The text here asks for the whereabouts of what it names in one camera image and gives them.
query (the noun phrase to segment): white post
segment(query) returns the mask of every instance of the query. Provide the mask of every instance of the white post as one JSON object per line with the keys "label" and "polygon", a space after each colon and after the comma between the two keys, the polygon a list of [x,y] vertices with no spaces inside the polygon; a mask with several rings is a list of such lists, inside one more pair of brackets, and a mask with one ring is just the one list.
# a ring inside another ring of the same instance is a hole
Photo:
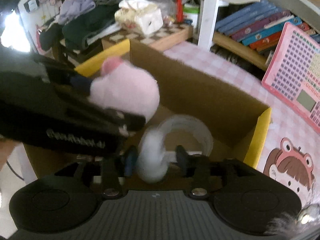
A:
{"label": "white post", "polygon": [[212,46],[219,2],[220,0],[204,0],[198,46],[206,50]]}

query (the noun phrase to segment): black circular cover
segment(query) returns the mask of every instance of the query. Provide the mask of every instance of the black circular cover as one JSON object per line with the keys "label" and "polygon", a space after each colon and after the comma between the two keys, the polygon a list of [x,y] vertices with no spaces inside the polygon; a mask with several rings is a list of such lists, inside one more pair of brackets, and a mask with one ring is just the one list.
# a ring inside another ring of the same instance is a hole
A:
{"label": "black circular cover", "polygon": [[266,176],[239,177],[210,199],[220,218],[232,228],[263,235],[267,224],[282,212],[297,214],[299,197]]}
{"label": "black circular cover", "polygon": [[98,207],[96,195],[73,177],[47,176],[17,191],[9,210],[18,228],[32,232],[65,231],[88,220]]}

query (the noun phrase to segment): cartoon girl illustration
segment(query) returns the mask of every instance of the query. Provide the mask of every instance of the cartoon girl illustration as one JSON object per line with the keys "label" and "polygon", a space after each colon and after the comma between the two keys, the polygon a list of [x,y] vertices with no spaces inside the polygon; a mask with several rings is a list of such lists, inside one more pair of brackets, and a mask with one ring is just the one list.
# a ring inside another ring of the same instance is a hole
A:
{"label": "cartoon girl illustration", "polygon": [[263,173],[292,189],[300,198],[302,207],[311,200],[315,177],[310,154],[303,154],[288,138],[283,138],[280,149],[271,151]]}

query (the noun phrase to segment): stuffed animal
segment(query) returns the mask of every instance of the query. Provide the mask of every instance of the stuffed animal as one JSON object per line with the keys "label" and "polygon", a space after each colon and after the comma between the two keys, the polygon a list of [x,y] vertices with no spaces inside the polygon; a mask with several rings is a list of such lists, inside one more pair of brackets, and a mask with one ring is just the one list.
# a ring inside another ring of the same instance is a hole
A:
{"label": "stuffed animal", "polygon": [[89,101],[103,109],[143,115],[148,122],[159,106],[160,95],[149,72],[120,57],[109,57],[102,64],[101,76],[92,81]]}

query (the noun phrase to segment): black cord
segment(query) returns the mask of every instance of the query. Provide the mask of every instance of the black cord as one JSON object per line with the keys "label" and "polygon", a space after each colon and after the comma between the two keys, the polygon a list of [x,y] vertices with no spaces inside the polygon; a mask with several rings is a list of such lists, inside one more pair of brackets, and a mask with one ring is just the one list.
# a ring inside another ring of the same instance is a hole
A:
{"label": "black cord", "polygon": [[7,165],[8,165],[8,167],[9,167],[9,169],[13,172],[14,175],[16,175],[19,179],[21,179],[21,180],[24,181],[24,178],[21,177],[18,173],[16,173],[16,172],[14,171],[14,169],[11,167],[11,165],[9,164],[8,161],[7,161]]}

